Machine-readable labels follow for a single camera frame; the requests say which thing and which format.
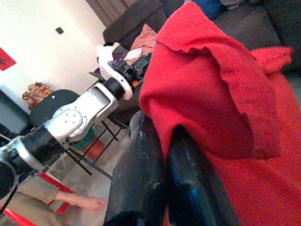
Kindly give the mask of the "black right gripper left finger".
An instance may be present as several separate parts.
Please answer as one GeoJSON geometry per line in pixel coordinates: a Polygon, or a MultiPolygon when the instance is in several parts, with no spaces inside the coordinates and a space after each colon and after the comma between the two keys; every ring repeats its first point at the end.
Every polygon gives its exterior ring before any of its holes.
{"type": "Polygon", "coordinates": [[[166,204],[160,140],[143,111],[134,114],[129,128],[129,142],[113,170],[104,225],[160,226],[166,204]]]}

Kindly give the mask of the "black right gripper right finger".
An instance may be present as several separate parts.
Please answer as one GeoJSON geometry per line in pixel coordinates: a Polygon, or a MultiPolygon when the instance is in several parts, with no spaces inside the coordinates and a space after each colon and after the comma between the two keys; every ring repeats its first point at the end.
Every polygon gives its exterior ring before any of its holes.
{"type": "Polygon", "coordinates": [[[173,130],[166,176],[171,225],[240,225],[212,163],[183,126],[173,130]]]}

